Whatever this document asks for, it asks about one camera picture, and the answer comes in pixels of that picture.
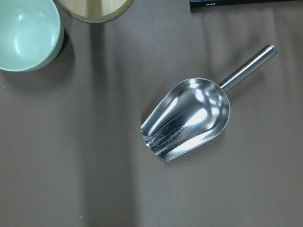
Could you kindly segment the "steel scoop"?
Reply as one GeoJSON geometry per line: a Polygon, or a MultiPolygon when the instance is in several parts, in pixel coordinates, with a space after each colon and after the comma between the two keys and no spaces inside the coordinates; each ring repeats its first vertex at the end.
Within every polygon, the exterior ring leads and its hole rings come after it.
{"type": "Polygon", "coordinates": [[[227,93],[276,53],[266,45],[219,84],[191,78],[175,85],[141,125],[146,146],[170,161],[216,138],[231,115],[227,93]]]}

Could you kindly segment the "black wine glass rack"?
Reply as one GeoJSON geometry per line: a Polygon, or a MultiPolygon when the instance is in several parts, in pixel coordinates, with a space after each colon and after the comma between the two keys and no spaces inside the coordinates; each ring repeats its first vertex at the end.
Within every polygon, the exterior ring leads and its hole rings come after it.
{"type": "Polygon", "coordinates": [[[190,0],[190,8],[215,7],[226,5],[243,5],[269,2],[288,2],[293,0],[190,0]]]}

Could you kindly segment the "wooden cup stand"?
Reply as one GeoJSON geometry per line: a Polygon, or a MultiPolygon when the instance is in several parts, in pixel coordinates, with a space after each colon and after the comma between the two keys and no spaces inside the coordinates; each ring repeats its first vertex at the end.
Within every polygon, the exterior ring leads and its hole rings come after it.
{"type": "Polygon", "coordinates": [[[61,7],[73,18],[87,23],[104,23],[122,15],[133,0],[60,0],[61,7]]]}

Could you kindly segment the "mint green bowl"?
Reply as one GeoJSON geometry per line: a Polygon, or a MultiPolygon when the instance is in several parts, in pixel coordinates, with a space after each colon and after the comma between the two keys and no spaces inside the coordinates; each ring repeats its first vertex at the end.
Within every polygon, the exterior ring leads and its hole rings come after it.
{"type": "Polygon", "coordinates": [[[40,69],[61,50],[64,29],[52,0],[0,2],[0,68],[11,72],[40,69]]]}

